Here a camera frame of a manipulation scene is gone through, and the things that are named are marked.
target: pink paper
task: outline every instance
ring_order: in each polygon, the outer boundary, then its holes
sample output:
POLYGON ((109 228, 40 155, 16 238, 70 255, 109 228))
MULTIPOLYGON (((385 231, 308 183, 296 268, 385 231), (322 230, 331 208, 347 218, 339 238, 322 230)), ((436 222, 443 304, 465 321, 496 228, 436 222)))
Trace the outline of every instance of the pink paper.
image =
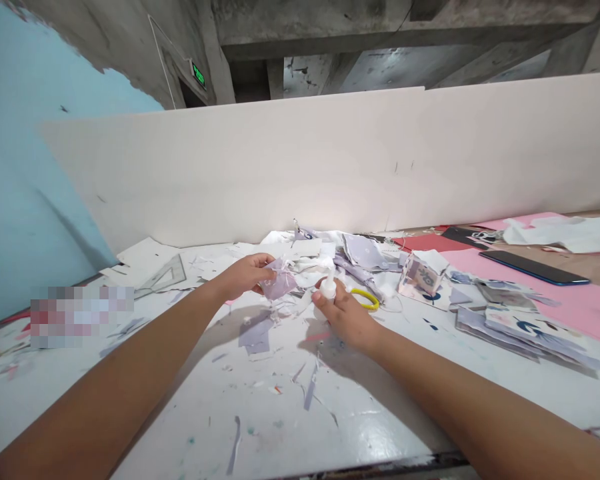
POLYGON ((543 297, 561 303, 558 307, 537 304, 538 310, 567 327, 578 330, 600 341, 600 286, 578 285, 558 287, 538 280, 526 273, 480 257, 475 249, 443 252, 442 256, 460 271, 484 279, 497 279, 522 283, 543 297))
MULTIPOLYGON (((564 217, 564 215, 560 215, 559 213, 554 212, 544 212, 544 213, 534 213, 532 215, 522 215, 521 217, 511 217, 514 220, 518 220, 518 222, 522 222, 525 225, 525 228, 529 228, 531 226, 531 221, 536 220, 538 218, 550 218, 550 217, 564 217)), ((474 223, 473 225, 476 227, 488 228, 491 230, 504 230, 509 226, 508 223, 505 223, 506 219, 502 220, 491 220, 488 222, 482 223, 474 223)))

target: paint stain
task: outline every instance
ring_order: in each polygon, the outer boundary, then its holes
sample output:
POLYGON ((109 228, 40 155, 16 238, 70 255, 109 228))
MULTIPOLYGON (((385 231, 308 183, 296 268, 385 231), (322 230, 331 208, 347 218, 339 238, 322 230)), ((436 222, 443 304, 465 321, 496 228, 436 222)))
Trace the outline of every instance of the paint stain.
POLYGON ((423 318, 423 320, 425 322, 427 322, 427 324, 433 329, 433 331, 438 331, 438 327, 436 327, 435 325, 432 325, 431 322, 425 318, 423 318))

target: smartphone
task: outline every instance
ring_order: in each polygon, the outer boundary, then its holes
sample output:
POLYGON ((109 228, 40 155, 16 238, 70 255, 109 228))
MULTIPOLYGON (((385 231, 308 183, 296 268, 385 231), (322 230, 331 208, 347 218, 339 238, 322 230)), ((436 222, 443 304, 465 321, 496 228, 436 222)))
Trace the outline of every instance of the smartphone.
POLYGON ((512 269, 521 271, 522 273, 526 273, 554 285, 586 285, 591 283, 590 280, 574 273, 569 273, 564 270, 544 265, 543 263, 519 257, 518 255, 503 250, 480 252, 480 256, 502 263, 512 269))

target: exit sign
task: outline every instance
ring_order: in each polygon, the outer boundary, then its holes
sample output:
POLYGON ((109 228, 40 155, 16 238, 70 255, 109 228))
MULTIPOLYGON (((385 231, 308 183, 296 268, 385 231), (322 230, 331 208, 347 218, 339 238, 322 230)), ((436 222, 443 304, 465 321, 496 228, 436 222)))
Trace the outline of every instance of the exit sign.
POLYGON ((198 80, 198 83, 200 85, 202 85, 202 88, 204 88, 204 90, 206 90, 207 89, 207 82, 205 80, 205 76, 202 74, 202 72, 200 71, 200 69, 195 66, 194 62, 192 62, 191 60, 189 60, 189 64, 191 65, 191 74, 193 75, 193 77, 196 80, 198 80))

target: paper pile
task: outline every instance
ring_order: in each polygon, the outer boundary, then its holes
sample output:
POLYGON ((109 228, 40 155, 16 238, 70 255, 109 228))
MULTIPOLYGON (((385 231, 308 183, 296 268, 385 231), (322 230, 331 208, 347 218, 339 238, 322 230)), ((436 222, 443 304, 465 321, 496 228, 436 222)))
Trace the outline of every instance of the paper pile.
POLYGON ((562 245, 572 253, 600 253, 600 217, 549 217, 531 221, 532 228, 506 220, 503 238, 511 245, 562 245))
POLYGON ((527 358, 558 357, 591 370, 600 361, 587 350, 582 334, 565 328, 538 312, 524 285, 513 282, 476 280, 488 301, 484 313, 460 308, 456 328, 527 358))

